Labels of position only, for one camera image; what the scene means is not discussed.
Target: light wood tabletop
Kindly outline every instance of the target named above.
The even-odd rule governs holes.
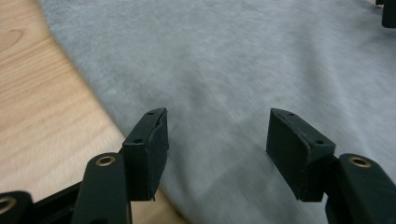
[[[34,202],[79,182],[124,136],[64,55],[35,0],[0,0],[0,192]],[[134,223],[187,223],[159,190]]]

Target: table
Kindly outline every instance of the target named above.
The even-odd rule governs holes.
[[[34,202],[79,182],[124,136],[50,34],[35,0],[0,0],[0,192]],[[187,223],[159,190],[134,223]]]

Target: gray cloth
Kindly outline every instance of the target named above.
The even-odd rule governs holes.
[[[326,223],[265,153],[292,111],[396,180],[396,31],[365,0],[41,0],[124,134],[165,106],[162,186],[192,223]]]

